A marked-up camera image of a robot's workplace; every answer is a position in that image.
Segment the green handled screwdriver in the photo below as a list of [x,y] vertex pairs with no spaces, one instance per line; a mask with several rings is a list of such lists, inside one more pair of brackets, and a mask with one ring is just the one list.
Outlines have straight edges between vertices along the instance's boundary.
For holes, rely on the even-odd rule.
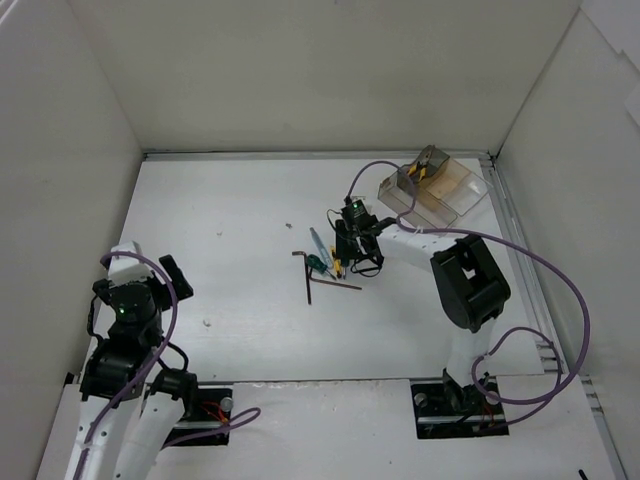
[[333,254],[334,257],[334,268],[336,271],[336,275],[338,278],[345,280],[346,279],[346,267],[343,265],[342,260],[339,258],[339,256],[334,253]]

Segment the blue utility knife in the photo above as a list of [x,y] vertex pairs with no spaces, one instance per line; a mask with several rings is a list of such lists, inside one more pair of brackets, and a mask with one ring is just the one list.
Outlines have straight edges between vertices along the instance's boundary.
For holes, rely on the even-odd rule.
[[312,241],[314,242],[314,245],[316,246],[322,261],[327,266],[331,267],[333,265],[332,258],[330,256],[330,253],[327,250],[326,246],[324,245],[321,237],[319,236],[319,234],[317,233],[317,231],[315,230],[314,227],[310,227],[309,231],[310,231],[310,235],[311,235]]

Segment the green stubby screwdriver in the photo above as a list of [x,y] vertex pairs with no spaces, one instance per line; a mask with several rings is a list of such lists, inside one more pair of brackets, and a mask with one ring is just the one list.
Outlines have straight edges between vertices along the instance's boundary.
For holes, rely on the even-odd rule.
[[306,264],[312,270],[317,271],[322,275],[326,275],[333,280],[336,279],[336,277],[331,272],[330,267],[327,264],[325,264],[317,255],[309,254],[306,257]]

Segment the large brown hex key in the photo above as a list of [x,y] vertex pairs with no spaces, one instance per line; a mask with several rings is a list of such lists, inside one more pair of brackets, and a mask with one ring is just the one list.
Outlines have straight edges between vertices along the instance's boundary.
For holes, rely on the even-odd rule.
[[305,281],[305,292],[306,292],[306,301],[309,306],[312,305],[312,293],[311,293],[311,281],[310,281],[310,270],[309,265],[307,263],[308,255],[306,252],[301,250],[292,251],[291,255],[296,258],[300,258],[303,262],[303,271],[304,271],[304,281]]

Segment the yellow handled pliers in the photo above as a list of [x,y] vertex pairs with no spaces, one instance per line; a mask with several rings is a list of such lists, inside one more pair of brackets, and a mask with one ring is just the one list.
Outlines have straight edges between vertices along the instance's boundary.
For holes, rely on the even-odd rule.
[[410,165],[407,171],[407,175],[413,183],[420,183],[429,176],[432,152],[432,148],[425,148],[420,152],[416,160]]

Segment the yellow utility knife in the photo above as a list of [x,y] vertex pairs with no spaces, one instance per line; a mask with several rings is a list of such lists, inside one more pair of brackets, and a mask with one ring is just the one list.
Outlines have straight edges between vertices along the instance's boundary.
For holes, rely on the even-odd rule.
[[331,245],[329,251],[330,251],[330,254],[331,254],[331,257],[332,257],[333,261],[339,261],[339,256],[337,254],[336,247]]

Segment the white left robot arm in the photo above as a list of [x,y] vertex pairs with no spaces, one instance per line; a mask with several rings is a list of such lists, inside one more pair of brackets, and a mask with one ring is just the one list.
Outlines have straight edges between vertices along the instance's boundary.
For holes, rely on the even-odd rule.
[[80,417],[68,479],[144,479],[179,420],[199,409],[195,374],[162,365],[178,304],[194,291],[170,255],[153,262],[136,244],[106,254],[94,296],[114,323],[97,335],[80,382]]

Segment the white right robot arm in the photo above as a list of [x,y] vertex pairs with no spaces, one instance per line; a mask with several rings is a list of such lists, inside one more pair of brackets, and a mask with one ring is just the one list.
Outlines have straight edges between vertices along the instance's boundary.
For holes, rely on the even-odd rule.
[[369,213],[361,200],[345,199],[333,224],[336,255],[356,275],[381,272],[387,257],[433,275],[440,303],[453,323],[453,337],[443,370],[445,405],[464,412],[480,401],[473,382],[473,362],[489,350],[493,327],[510,299],[510,287],[482,238],[458,239],[410,233],[388,217]]

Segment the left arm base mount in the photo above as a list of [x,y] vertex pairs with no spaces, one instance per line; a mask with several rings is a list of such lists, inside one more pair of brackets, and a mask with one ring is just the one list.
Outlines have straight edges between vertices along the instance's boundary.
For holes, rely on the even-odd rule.
[[191,410],[177,422],[167,436],[166,443],[221,427],[230,419],[233,404],[233,390],[230,387],[200,387]]

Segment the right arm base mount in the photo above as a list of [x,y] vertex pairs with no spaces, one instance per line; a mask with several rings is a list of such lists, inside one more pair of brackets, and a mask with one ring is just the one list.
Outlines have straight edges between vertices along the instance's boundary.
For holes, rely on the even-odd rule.
[[508,436],[509,426],[501,404],[491,404],[482,394],[471,393],[461,405],[442,382],[413,383],[411,396],[419,440],[448,440]]

